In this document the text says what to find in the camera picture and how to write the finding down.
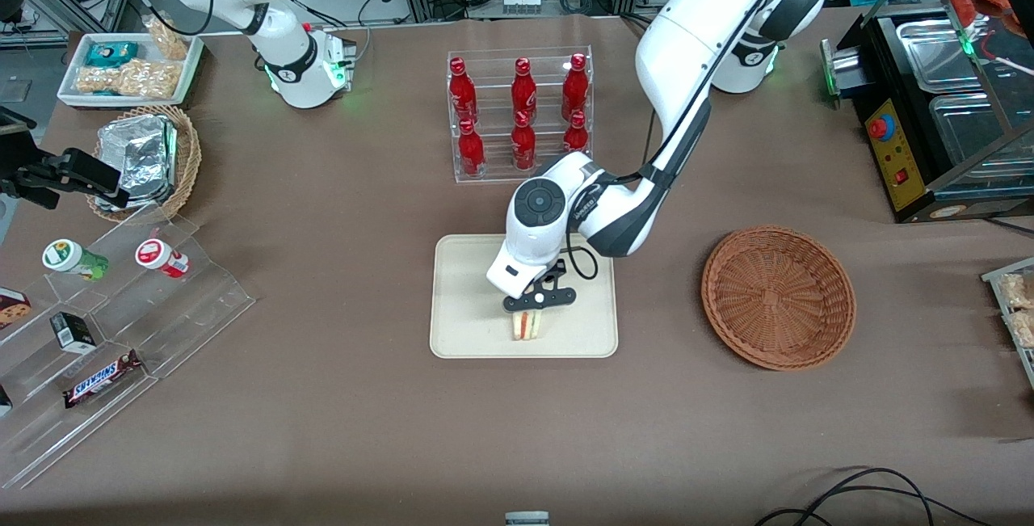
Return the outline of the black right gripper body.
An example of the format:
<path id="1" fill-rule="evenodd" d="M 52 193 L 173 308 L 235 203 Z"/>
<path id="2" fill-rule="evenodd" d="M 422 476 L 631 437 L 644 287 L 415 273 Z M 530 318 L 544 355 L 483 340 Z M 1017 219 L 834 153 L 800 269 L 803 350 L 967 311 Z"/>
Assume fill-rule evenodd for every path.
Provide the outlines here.
<path id="1" fill-rule="evenodd" d="M 59 183 L 56 171 L 45 164 L 51 154 L 36 145 L 31 131 L 37 122 L 14 110 L 1 107 L 1 180 L 16 183 L 16 176 L 23 167 L 33 166 L 28 175 L 45 183 Z"/>

